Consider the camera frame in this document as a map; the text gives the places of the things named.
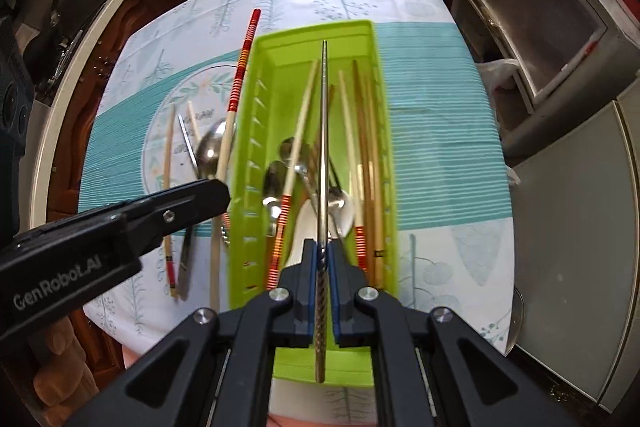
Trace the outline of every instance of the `table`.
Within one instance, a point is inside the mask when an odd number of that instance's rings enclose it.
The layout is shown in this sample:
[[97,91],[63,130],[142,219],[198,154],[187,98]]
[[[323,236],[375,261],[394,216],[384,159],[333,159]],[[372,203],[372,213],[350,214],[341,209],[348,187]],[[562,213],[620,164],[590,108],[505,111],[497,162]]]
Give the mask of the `table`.
[[[131,36],[114,67],[87,149],[79,211],[159,189],[159,108],[190,98],[202,129],[224,117],[232,66],[254,7],[262,9],[258,36],[335,20],[375,22],[394,149],[398,297],[424,311],[454,309],[504,351],[514,257],[505,166],[478,72],[442,0],[189,0],[158,17]],[[173,184],[193,179],[179,140],[177,130]],[[142,258],[142,272],[85,305],[85,313],[143,353],[207,305],[209,243],[210,227],[200,227],[187,301],[168,295],[158,249]],[[176,237],[175,259],[180,244]],[[225,280],[225,259],[222,272]],[[375,422],[372,390],[338,389],[338,405],[332,392],[280,381],[271,412],[324,423]],[[300,407],[292,393],[315,398]],[[349,403],[357,400],[356,414]]]

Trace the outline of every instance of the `wooden chopstick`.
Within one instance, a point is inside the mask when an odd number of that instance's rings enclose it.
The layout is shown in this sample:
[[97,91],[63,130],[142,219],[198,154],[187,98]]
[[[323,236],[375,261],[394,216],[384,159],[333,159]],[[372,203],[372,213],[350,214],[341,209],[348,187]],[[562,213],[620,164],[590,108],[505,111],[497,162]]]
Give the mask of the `wooden chopstick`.
[[[164,170],[162,172],[162,188],[167,190],[171,184],[171,149],[174,142],[175,105],[171,106],[169,122],[166,127],[166,139],[164,141]],[[171,245],[171,235],[165,235],[162,240],[164,245],[164,266],[166,278],[169,283],[169,294],[177,297],[175,290],[174,254]]]
[[378,149],[378,122],[376,118],[376,93],[374,79],[366,78],[367,116],[369,117],[369,164],[371,180],[371,203],[373,206],[373,250],[375,257],[374,283],[376,288],[384,286],[385,222],[382,196],[382,178],[380,177],[380,152]]
[[358,266],[367,272],[367,240],[364,232],[364,217],[362,215],[362,202],[360,201],[360,186],[358,183],[358,165],[356,161],[356,146],[353,142],[353,125],[349,113],[347,100],[347,88],[344,86],[344,72],[338,71],[338,83],[340,85],[340,98],[342,99],[342,118],[347,142],[347,158],[349,160],[349,172],[353,180],[353,206],[355,216],[353,230],[356,241],[356,258]]
[[284,190],[282,191],[282,199],[280,201],[281,211],[278,216],[278,224],[276,227],[276,239],[273,243],[273,254],[271,254],[271,263],[269,274],[267,277],[267,289],[271,290],[278,285],[278,268],[280,265],[280,256],[282,255],[282,246],[284,243],[284,232],[289,218],[289,209],[291,206],[291,195],[296,182],[296,170],[294,166],[298,163],[300,155],[300,146],[302,145],[302,137],[305,132],[306,115],[309,112],[311,103],[311,92],[313,91],[314,81],[318,73],[318,60],[314,60],[309,70],[309,76],[306,80],[305,93],[302,96],[302,104],[298,114],[298,122],[296,124],[296,133],[293,135],[293,143],[291,145],[291,154],[289,156],[289,166],[287,168],[287,176],[284,180]]
[[[229,156],[231,156],[231,139],[234,133],[234,124],[236,123],[236,113],[238,112],[238,104],[240,102],[240,94],[242,92],[242,81],[244,81],[244,73],[246,65],[249,61],[249,52],[254,43],[255,30],[260,20],[260,10],[255,9],[249,20],[249,27],[244,36],[242,50],[238,58],[238,66],[233,84],[231,85],[231,94],[229,96],[229,104],[226,108],[225,134],[222,135],[220,143],[220,156],[218,157],[218,169],[216,170],[216,178],[222,182],[226,182],[226,173],[229,166]],[[215,311],[220,309],[220,241],[222,240],[222,218],[214,217],[211,220],[211,261],[210,261],[210,280],[209,280],[209,301],[211,307]]]
[[189,102],[187,102],[187,114],[189,115],[189,118],[191,120],[191,128],[193,129],[193,137],[196,140],[196,147],[194,147],[194,149],[197,149],[198,145],[200,144],[200,140],[202,140],[202,134],[200,134],[200,130],[198,128],[198,122],[196,121],[196,113],[193,110],[193,103],[191,103],[191,100],[189,100]]
[[362,162],[362,201],[364,202],[364,230],[366,232],[366,252],[367,252],[367,276],[369,284],[374,284],[375,260],[373,254],[373,238],[371,229],[373,227],[373,214],[370,207],[371,180],[369,176],[369,146],[367,144],[368,125],[364,113],[364,96],[360,85],[360,75],[358,74],[358,63],[353,61],[353,87],[356,99],[356,117],[358,119],[358,141],[360,142],[360,159]]

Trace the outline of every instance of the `plastic bag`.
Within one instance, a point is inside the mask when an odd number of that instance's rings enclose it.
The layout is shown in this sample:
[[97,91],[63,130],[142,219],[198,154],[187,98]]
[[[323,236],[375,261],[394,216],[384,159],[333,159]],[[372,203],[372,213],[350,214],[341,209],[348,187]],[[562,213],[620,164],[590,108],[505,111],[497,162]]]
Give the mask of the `plastic bag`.
[[476,64],[480,78],[484,84],[487,95],[491,98],[493,92],[511,78],[513,73],[520,68],[520,63],[515,58],[502,58],[493,62]]
[[517,185],[520,185],[522,181],[520,177],[516,174],[516,171],[514,171],[508,165],[505,165],[505,167],[507,167],[507,183],[509,184],[509,186],[516,187]]

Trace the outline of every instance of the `metal spoon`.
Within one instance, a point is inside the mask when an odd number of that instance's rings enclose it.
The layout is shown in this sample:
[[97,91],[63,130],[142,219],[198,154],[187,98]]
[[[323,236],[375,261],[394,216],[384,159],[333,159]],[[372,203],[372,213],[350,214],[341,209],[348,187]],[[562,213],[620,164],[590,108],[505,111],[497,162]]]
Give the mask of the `metal spoon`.
[[[280,153],[280,159],[285,163],[289,164],[289,157],[291,156],[291,146],[293,143],[293,137],[287,138],[283,140],[280,144],[278,152]],[[311,149],[309,146],[302,142],[300,144],[300,154],[298,155],[298,162],[294,165],[293,170],[296,172],[300,179],[302,180],[302,184],[305,186],[305,190],[307,194],[309,194],[309,200],[311,200],[311,206],[318,215],[318,206],[316,205],[316,200],[314,198],[314,190],[311,187],[311,181],[309,180],[309,169],[306,166],[309,162],[309,156],[311,156]]]
[[276,223],[280,216],[282,191],[284,190],[284,178],[287,176],[287,166],[279,160],[269,164],[264,173],[262,184],[262,205],[269,214],[268,236],[276,234]]
[[214,123],[200,140],[198,151],[196,152],[196,163],[198,164],[198,175],[202,179],[213,180],[216,177],[223,134],[225,134],[224,118]]
[[[293,143],[293,138],[287,138],[282,141],[280,144],[280,158],[284,163],[289,162],[289,156],[291,154],[291,145]],[[318,206],[316,200],[318,199],[314,190],[312,188],[311,180],[308,175],[308,161],[311,156],[311,149],[306,143],[302,143],[300,146],[300,155],[298,156],[298,163],[294,166],[294,170],[300,176],[303,185],[305,186],[305,190],[309,194],[309,200],[311,201],[311,206],[316,214],[318,215]],[[344,202],[346,198],[349,198],[349,195],[341,190],[340,181],[338,180],[337,173],[335,169],[331,169],[334,174],[335,185],[330,184],[329,186],[329,215],[332,218],[332,221],[335,225],[335,231],[338,233],[338,238],[344,237],[343,231],[340,227],[342,223],[342,209],[344,207]]]
[[507,337],[507,347],[504,350],[505,356],[507,356],[513,346],[516,345],[518,337],[520,336],[520,330],[524,322],[524,299],[522,294],[516,287],[513,287],[513,302],[511,304],[511,326],[509,327],[509,336]]
[[[180,122],[187,149],[191,148],[188,143],[189,137],[186,135],[184,123]],[[214,123],[209,131],[202,137],[198,145],[198,152],[195,155],[196,171],[198,178],[214,179],[216,170],[218,169],[218,158],[220,156],[220,144],[222,143],[222,135],[225,132],[225,119],[218,120]],[[228,246],[228,234],[223,227],[223,240]],[[187,300],[189,294],[189,269],[191,266],[191,239],[193,238],[193,227],[187,227],[184,230],[184,241],[182,242],[182,250],[180,251],[180,267],[178,268],[178,295],[182,300]]]

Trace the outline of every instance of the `teal striped pattern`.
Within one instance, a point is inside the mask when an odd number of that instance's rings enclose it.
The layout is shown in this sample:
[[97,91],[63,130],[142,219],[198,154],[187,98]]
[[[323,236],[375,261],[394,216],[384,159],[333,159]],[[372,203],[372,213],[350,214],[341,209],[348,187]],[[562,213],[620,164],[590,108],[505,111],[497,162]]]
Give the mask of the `teal striped pattern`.
[[[240,51],[206,60],[156,82],[95,118],[86,149],[78,212],[145,195],[140,159],[146,130],[164,97],[186,76],[216,62],[237,62]],[[210,222],[196,235],[210,235]]]
[[452,23],[376,25],[399,230],[511,217],[494,115]]
[[[452,23],[376,25],[391,123],[400,230],[511,216],[500,140],[482,82]],[[188,74],[239,51],[172,74],[95,119],[78,211],[144,195],[140,159],[164,97]],[[210,235],[202,223],[197,235]]]

